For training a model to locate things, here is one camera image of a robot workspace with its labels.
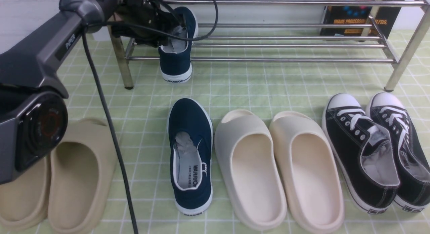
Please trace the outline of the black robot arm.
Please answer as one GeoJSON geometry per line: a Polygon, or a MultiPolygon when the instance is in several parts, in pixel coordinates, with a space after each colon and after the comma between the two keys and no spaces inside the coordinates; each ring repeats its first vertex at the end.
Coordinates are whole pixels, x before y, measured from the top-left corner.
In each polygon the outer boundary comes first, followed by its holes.
{"type": "Polygon", "coordinates": [[[82,35],[117,14],[119,35],[157,46],[184,20],[161,0],[60,0],[59,12],[1,54],[0,182],[50,153],[68,125],[69,94],[57,71],[82,35]]]}

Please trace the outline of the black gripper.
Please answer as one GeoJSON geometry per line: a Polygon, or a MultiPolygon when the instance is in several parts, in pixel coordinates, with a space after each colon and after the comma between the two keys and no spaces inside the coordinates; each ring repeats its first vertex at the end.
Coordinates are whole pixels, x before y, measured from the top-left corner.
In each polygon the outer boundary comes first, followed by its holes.
{"type": "Polygon", "coordinates": [[[163,0],[123,0],[115,15],[119,23],[111,26],[114,37],[133,38],[136,43],[155,48],[166,45],[168,38],[154,29],[171,34],[184,27],[182,16],[163,0]]]}

